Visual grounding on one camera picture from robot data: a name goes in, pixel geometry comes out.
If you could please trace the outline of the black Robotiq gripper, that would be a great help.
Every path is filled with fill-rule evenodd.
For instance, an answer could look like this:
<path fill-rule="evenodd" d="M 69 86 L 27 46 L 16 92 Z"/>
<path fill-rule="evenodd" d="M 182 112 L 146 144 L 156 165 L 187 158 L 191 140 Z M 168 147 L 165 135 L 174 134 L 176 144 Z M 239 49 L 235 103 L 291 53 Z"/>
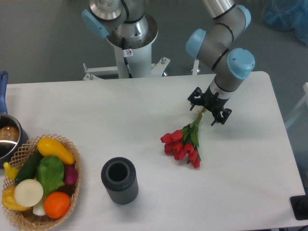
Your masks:
<path fill-rule="evenodd" d="M 207 88 L 205 93 L 203 93 L 199 87 L 196 87 L 187 99 L 191 104 L 190 111 L 192 111 L 195 106 L 202 106 L 212 112 L 214 121 L 211 123 L 211 126 L 214 126 L 216 123 L 224 125 L 232 113 L 232 110 L 224 108 L 228 99 L 221 99 L 219 95 L 218 92 L 213 94 L 210 87 Z"/>

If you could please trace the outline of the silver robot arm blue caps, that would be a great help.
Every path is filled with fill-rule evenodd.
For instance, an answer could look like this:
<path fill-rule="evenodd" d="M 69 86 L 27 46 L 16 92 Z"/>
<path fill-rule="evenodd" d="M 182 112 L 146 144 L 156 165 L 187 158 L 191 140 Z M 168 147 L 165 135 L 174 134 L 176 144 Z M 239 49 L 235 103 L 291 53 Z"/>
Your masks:
<path fill-rule="evenodd" d="M 215 123 L 224 124 L 231 114 L 225 103 L 255 66 L 250 51 L 229 50 L 231 43 L 249 26 L 251 14 L 232 0 L 206 0 L 204 5 L 215 24 L 210 31 L 194 31 L 185 49 L 209 67 L 215 77 L 205 92 L 196 89 L 188 100 L 192 106 L 203 106 L 210 111 Z M 92 33 L 112 44 L 120 78 L 153 74 L 152 43 L 158 28 L 144 11 L 142 0 L 91 0 L 81 16 Z"/>

